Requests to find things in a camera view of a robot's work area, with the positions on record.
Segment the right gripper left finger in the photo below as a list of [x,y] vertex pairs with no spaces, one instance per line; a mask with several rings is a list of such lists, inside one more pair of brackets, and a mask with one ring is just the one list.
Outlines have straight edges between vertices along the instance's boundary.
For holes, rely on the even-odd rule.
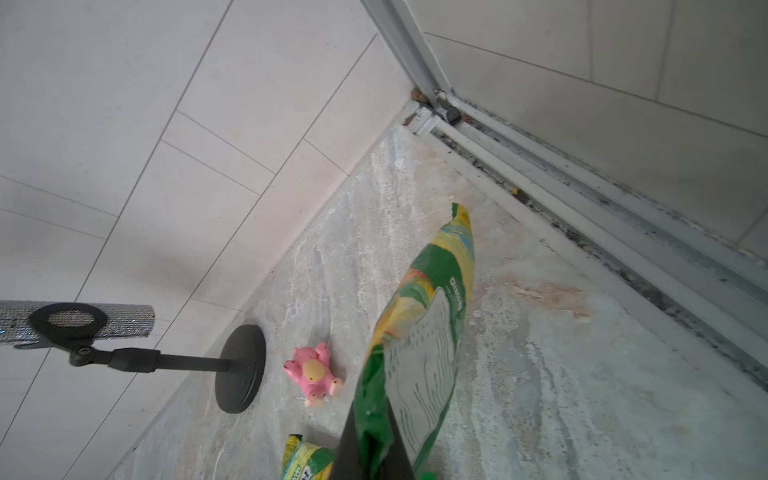
[[351,406],[336,449],[329,480],[366,480],[367,478],[368,474],[360,458],[354,406]]

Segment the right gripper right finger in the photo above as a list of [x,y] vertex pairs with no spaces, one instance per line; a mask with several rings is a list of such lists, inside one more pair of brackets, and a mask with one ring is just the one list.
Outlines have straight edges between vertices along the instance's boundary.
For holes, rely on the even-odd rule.
[[388,421],[393,432],[393,442],[377,471],[377,480],[415,480],[391,406],[388,406]]

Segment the green Fox's spring tea bag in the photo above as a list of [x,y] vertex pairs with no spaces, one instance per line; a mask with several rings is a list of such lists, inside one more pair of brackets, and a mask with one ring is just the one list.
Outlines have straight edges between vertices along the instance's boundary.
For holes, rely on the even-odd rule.
[[291,434],[285,445],[282,480],[327,480],[330,478],[336,452]]

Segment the yellow green candy bag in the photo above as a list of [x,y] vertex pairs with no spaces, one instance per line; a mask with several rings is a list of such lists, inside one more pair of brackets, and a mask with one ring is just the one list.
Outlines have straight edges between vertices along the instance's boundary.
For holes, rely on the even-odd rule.
[[426,463],[453,397],[458,350],[474,290],[471,220],[461,204],[410,264],[368,346],[352,413],[365,478],[395,450],[402,465]]

